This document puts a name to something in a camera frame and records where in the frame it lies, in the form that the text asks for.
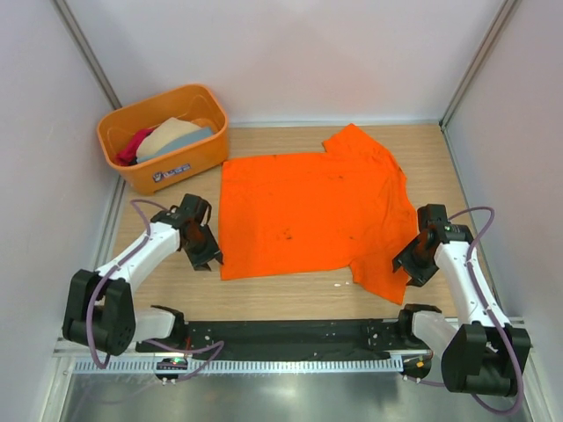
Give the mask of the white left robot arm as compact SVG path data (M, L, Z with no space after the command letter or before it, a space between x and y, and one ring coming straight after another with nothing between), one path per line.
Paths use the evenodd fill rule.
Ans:
M170 255L183 251L195 271L222 262L208 223L212 207L202 197L185 194L178 206L161 207L144 218L142 234L120 255L95 270L78 270L71 278L63 337L86 346L91 356L118 356L130 344L178 351L187 342L182 312L161 305L137 311L134 294Z

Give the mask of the orange t shirt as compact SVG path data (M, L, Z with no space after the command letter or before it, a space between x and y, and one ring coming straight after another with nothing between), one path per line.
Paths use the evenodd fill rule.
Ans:
M417 232L406 181L393 154L352 124L320 152L225 162L222 279L347 267L365 290L402 303L408 278L392 261Z

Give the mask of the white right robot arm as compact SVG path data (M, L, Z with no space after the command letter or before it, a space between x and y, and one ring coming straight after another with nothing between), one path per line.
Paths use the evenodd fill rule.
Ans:
M449 323L435 306L407 304L396 327L399 343L415 348L423 342L440 360L442 382L450 392L520 397L530 336L496 302L479 264L479 237L452 222L444 205L420 207L417 218L418 235L392 260L392 267L404 271L414 287L443 272L458 323Z

